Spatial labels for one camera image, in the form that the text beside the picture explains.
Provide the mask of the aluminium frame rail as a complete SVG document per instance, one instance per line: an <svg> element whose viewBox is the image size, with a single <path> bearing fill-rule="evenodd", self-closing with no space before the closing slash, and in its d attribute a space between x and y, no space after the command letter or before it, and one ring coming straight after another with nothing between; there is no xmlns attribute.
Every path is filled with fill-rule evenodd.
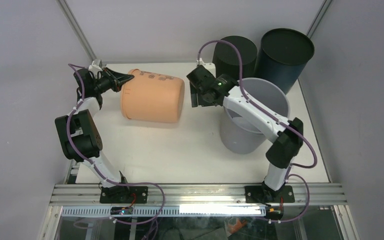
<svg viewBox="0 0 384 240"><path fill-rule="evenodd" d="M286 193L294 202L284 201L285 206L347 205L345 192L339 183L291 183ZM181 204L246 204L255 197L255 190L247 191L246 184L162 184L162 190L148 187L148 206L177 206ZM50 197L51 206L97 206L101 190L97 184L57 184Z"/></svg>

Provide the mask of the grey plastic bin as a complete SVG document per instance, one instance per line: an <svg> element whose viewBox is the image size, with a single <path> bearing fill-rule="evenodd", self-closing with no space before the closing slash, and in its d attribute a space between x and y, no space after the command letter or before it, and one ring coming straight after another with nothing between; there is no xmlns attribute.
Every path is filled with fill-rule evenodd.
<svg viewBox="0 0 384 240"><path fill-rule="evenodd" d="M219 132L227 149L249 154L265 140L274 142L286 129L270 116L288 121L290 106L284 92L267 80L244 78L242 87L246 96L235 86L224 98Z"/></svg>

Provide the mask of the dark blue large bin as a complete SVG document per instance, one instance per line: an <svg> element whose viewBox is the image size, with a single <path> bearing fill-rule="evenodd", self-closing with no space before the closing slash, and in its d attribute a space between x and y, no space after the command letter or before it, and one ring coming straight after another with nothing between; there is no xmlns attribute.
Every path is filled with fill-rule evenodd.
<svg viewBox="0 0 384 240"><path fill-rule="evenodd" d="M290 28L271 29L260 39L253 76L287 94L314 54L315 46L304 33Z"/></svg>

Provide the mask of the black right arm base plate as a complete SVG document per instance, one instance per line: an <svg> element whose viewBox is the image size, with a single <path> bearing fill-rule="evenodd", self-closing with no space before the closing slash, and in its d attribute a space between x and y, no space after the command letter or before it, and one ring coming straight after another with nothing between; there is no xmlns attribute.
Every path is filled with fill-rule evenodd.
<svg viewBox="0 0 384 240"><path fill-rule="evenodd" d="M271 205L295 202L293 188L289 185L284 185L277 191L262 185L247 185L244 187L244 195L247 204Z"/></svg>

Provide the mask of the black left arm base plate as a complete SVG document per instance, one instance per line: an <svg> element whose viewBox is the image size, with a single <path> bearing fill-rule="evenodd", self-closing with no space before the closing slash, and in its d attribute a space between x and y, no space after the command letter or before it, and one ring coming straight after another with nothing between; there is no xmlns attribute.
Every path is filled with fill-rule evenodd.
<svg viewBox="0 0 384 240"><path fill-rule="evenodd" d="M112 186L102 187L99 202L101 204L146 204L147 186Z"/></svg>

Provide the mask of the black ribbed plastic bin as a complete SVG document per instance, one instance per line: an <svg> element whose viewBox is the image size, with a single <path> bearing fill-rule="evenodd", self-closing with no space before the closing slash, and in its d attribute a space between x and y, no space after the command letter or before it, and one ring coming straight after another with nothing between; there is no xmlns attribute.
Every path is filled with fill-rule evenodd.
<svg viewBox="0 0 384 240"><path fill-rule="evenodd" d="M242 77L253 77L258 55L256 45L250 39L237 35L226 36L222 40L230 42L239 51L242 62ZM217 78L226 74L236 80L239 79L240 63L236 51L231 46L218 42L213 51L212 63L215 65Z"/></svg>

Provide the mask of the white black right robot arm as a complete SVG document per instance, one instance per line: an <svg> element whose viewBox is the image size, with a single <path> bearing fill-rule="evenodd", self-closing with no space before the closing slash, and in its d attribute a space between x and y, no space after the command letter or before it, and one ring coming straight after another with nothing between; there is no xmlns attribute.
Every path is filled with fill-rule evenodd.
<svg viewBox="0 0 384 240"><path fill-rule="evenodd" d="M269 168L260 189L251 190L254 199L274 203L285 189L291 162L303 145L304 124L272 110L244 88L243 79L222 74L215 77L203 65L187 76L195 93L210 106L222 106L241 116L271 142L266 152Z"/></svg>

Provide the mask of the orange plastic bin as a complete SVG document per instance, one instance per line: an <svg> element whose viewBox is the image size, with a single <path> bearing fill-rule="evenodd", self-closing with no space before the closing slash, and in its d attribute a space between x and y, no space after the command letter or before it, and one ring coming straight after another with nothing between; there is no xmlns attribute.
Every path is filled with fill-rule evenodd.
<svg viewBox="0 0 384 240"><path fill-rule="evenodd" d="M129 120L177 123L185 98L183 79L161 73L131 69L133 79L123 84L120 109Z"/></svg>

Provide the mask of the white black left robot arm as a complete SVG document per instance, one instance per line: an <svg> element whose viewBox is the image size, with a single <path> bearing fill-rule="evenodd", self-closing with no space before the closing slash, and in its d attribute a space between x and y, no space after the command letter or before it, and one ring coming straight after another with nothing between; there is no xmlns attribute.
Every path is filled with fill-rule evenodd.
<svg viewBox="0 0 384 240"><path fill-rule="evenodd" d="M118 203L125 203L131 196L130 186L104 155L94 115L102 109L103 93L109 90L120 92L134 75L107 67L98 69L97 73L78 65L70 64L69 67L78 84L76 105L69 114L54 121L63 154L69 160L86 165L98 177L105 197L111 196Z"/></svg>

